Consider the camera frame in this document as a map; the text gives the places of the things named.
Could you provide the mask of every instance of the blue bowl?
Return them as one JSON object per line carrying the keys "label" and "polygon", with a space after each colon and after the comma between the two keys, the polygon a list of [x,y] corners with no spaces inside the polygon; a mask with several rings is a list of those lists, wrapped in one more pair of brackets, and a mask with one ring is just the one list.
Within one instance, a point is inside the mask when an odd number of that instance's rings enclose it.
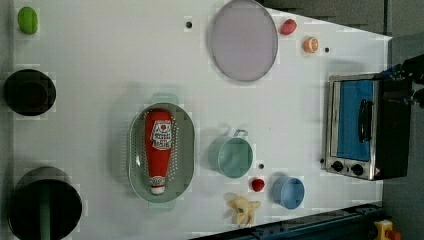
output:
{"label": "blue bowl", "polygon": [[302,181],[292,177],[278,178],[272,187],[274,201],[287,209],[300,206],[305,196],[305,187]]}

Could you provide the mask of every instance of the green cup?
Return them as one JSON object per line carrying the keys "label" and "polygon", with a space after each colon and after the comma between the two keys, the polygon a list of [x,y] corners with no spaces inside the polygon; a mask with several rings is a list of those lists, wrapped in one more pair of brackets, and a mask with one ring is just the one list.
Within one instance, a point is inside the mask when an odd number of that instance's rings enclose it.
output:
{"label": "green cup", "polygon": [[21,31],[33,35],[38,30],[38,16],[34,9],[23,7],[18,13],[18,25]]}
{"label": "green cup", "polygon": [[246,174],[253,161],[252,148],[246,141],[247,135],[247,131],[238,129],[233,137],[222,136],[215,139],[208,154],[212,169],[229,178],[239,178]]}

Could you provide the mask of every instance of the white table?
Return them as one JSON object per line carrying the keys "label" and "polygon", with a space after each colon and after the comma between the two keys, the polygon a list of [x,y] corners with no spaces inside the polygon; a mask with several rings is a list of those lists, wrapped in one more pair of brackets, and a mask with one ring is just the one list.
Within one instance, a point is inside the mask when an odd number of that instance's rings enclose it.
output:
{"label": "white table", "polygon": [[[58,97],[39,118],[14,115],[14,176],[49,165],[72,177],[84,211],[69,239],[187,239],[234,230],[225,204],[231,192],[262,202],[255,225],[381,201],[382,181],[326,173],[319,159],[328,77],[384,70],[388,37],[269,10],[276,27],[293,18],[298,29],[279,36],[270,72],[243,85],[220,73],[208,52],[209,23],[223,1],[15,1],[16,9],[25,5],[39,12],[40,32],[22,40],[16,30],[16,70],[32,64],[48,73]],[[308,36],[320,41],[314,55],[301,48]],[[176,94],[196,128],[195,175],[164,213],[136,196],[125,168],[129,123],[155,92]],[[215,137],[236,128],[249,131],[254,162],[233,180],[210,170],[206,156]],[[272,202],[279,174],[305,184],[298,209]],[[266,182],[260,193],[248,186],[257,176]]]}

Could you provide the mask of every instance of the oven window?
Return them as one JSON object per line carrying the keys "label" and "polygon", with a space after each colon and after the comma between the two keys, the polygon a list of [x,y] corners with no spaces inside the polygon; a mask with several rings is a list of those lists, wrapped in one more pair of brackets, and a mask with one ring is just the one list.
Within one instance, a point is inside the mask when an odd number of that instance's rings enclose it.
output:
{"label": "oven window", "polygon": [[361,142],[359,118],[361,101],[372,101],[371,80],[341,82],[337,157],[358,161],[370,160],[370,142]]}

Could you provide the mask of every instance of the light blue cup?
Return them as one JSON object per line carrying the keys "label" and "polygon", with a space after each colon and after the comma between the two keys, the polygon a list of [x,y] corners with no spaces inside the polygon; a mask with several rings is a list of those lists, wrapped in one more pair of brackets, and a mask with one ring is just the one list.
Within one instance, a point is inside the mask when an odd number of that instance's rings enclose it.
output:
{"label": "light blue cup", "polygon": [[300,206],[305,196],[305,187],[297,178],[282,176],[272,187],[274,201],[287,209]]}
{"label": "light blue cup", "polygon": [[246,141],[247,135],[247,131],[238,129],[233,137],[222,136],[215,139],[209,147],[208,154],[209,164],[213,170],[229,178],[239,178],[249,171],[253,151]]}

